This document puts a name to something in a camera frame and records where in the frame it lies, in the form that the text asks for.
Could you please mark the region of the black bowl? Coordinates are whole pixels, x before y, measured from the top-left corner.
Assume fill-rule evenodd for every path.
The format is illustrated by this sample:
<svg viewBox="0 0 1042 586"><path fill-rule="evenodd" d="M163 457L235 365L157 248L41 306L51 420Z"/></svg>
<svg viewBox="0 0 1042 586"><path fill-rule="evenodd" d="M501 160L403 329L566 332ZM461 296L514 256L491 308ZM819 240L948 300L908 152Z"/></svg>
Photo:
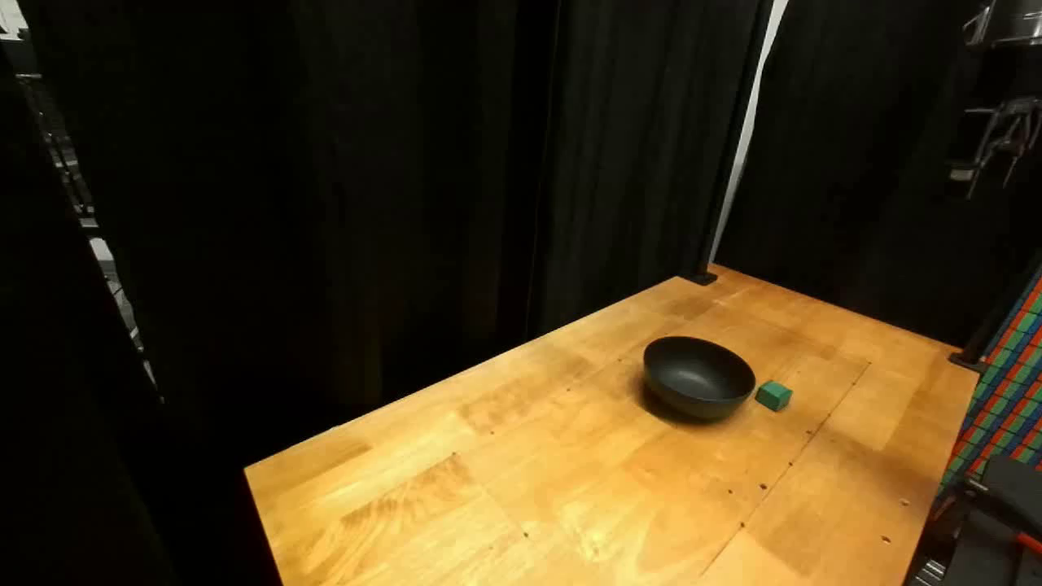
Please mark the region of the black bowl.
<svg viewBox="0 0 1042 586"><path fill-rule="evenodd" d="M654 339L640 361L648 394L682 420L727 420L755 389L751 365L709 339Z"/></svg>

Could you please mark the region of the small green block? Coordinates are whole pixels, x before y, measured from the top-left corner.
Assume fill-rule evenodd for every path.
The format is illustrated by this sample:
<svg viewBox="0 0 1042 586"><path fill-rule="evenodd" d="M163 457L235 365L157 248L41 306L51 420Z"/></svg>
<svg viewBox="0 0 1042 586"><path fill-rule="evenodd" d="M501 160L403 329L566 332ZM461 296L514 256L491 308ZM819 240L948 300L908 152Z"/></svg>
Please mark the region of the small green block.
<svg viewBox="0 0 1042 586"><path fill-rule="evenodd" d="M768 410L783 410L791 404L791 390L778 381L766 381L758 390L755 390L755 399Z"/></svg>

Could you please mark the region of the black clamp on table edge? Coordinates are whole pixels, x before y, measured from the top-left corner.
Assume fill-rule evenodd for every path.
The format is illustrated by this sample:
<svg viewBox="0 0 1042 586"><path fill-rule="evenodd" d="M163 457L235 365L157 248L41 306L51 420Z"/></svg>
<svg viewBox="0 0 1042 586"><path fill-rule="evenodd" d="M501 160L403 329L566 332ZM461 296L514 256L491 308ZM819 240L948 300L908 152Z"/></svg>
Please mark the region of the black clamp on table edge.
<svg viewBox="0 0 1042 586"><path fill-rule="evenodd" d="M716 273L709 273L706 267L686 271L682 276L700 287L716 284Z"/></svg>

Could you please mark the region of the black curtain backdrop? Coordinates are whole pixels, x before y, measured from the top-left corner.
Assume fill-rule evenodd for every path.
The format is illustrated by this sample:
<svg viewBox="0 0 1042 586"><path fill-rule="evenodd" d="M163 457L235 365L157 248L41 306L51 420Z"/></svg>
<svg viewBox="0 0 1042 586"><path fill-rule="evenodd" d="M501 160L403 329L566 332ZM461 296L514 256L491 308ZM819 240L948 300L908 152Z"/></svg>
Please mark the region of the black curtain backdrop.
<svg viewBox="0 0 1042 586"><path fill-rule="evenodd" d="M729 264L942 339L1039 250L948 176L979 0L16 0L2 586L271 586L255 459Z"/></svg>

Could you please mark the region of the white vertical pole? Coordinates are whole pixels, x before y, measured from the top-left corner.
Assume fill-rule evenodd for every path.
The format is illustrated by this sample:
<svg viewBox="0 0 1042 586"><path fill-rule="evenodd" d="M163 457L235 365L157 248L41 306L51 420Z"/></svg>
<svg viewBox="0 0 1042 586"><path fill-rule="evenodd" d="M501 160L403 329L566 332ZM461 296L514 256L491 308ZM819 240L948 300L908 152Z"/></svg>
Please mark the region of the white vertical pole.
<svg viewBox="0 0 1042 586"><path fill-rule="evenodd" d="M727 165L718 176L718 200L714 208L714 230L709 230L706 261L716 261L732 205L734 205L746 157L750 157L751 138L755 138L763 76L766 76L772 49L773 49L778 29L783 23L788 2L791 0L755 0L751 49L750 49L750 63L742 64L742 83L734 91L734 114L732 114L729 138L727 138Z"/></svg>

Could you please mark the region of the colourful checkered board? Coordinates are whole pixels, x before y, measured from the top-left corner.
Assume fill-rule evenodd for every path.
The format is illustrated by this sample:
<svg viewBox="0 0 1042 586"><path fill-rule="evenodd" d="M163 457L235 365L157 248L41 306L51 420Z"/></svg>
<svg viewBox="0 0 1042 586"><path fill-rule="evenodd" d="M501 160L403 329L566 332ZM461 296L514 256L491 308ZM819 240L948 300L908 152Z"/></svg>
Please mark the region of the colourful checkered board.
<svg viewBox="0 0 1042 586"><path fill-rule="evenodd" d="M979 474L993 459L1042 469L1042 271L1030 276L986 346L942 484Z"/></svg>

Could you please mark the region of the black equipment at lower right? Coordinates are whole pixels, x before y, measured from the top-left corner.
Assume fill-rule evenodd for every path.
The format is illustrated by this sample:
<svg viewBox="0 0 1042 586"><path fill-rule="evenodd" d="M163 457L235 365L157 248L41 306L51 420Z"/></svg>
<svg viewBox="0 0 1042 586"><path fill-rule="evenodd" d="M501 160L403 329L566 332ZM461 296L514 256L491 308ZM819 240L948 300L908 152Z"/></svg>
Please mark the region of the black equipment at lower right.
<svg viewBox="0 0 1042 586"><path fill-rule="evenodd" d="M903 586L1042 586L1042 471L993 459L945 493Z"/></svg>

